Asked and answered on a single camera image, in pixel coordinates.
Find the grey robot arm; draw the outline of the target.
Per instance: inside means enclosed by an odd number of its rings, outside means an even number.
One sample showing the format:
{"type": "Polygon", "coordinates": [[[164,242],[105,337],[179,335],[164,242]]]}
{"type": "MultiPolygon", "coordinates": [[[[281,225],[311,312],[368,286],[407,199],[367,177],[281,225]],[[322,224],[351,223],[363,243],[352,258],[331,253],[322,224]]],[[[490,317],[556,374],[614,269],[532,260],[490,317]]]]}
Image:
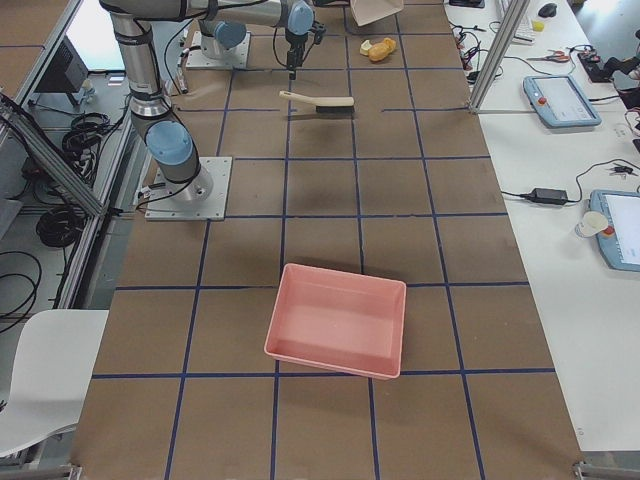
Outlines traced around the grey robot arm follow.
{"type": "Polygon", "coordinates": [[[134,127],[158,163],[166,199],[200,200],[208,196],[212,178],[204,170],[196,144],[175,114],[158,64],[152,23],[197,19],[214,38],[222,25],[265,25],[285,30],[290,44],[285,68],[290,77],[306,60],[310,35],[318,44],[326,32],[308,1],[102,1],[110,14],[131,93],[134,127]]]}
{"type": "Polygon", "coordinates": [[[325,27],[316,18],[316,7],[326,7],[333,1],[218,1],[217,10],[199,21],[202,38],[209,37],[223,49],[238,46],[247,34],[248,25],[283,28],[289,43],[287,52],[302,64],[313,43],[322,41],[325,27]]]}

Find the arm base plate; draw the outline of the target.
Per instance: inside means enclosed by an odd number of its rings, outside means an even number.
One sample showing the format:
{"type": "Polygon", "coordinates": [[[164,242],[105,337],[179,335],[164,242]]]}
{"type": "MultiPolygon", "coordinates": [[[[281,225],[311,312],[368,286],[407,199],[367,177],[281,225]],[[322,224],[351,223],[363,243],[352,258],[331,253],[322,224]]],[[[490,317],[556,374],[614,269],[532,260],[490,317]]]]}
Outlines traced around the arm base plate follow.
{"type": "Polygon", "coordinates": [[[251,33],[236,46],[226,49],[214,37],[193,35],[186,58],[188,70],[244,70],[247,67],[251,33]]]}
{"type": "Polygon", "coordinates": [[[154,182],[162,187],[152,189],[150,202],[143,206],[148,221],[221,221],[225,218],[233,159],[201,157],[199,176],[185,189],[167,182],[157,170],[154,182]]]}

